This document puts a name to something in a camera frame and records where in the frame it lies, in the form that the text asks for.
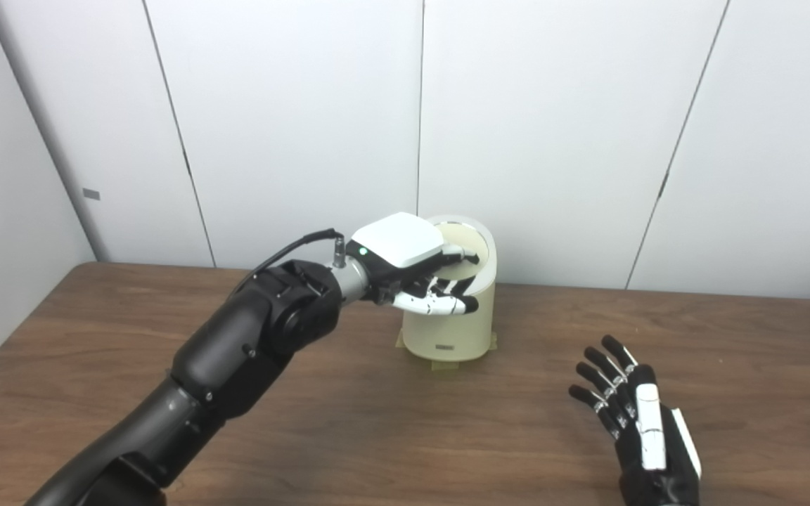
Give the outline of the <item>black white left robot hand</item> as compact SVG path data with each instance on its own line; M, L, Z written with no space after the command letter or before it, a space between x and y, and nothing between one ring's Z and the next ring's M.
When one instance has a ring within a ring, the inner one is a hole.
M438 227L415 214L398 212L360 228L347 241L346 259L356 265L361 300L424 315L479 310L477 297L467 294L472 279L451 280L437 273L464 262L478 265L481 257L447 242Z

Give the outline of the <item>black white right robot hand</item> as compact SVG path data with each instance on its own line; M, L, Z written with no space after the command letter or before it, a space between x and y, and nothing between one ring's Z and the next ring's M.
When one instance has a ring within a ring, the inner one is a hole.
M700 505L702 465L679 408L663 403L655 369L616 337L588 346L577 374L591 388L568 393L588 406L613 440L626 505Z

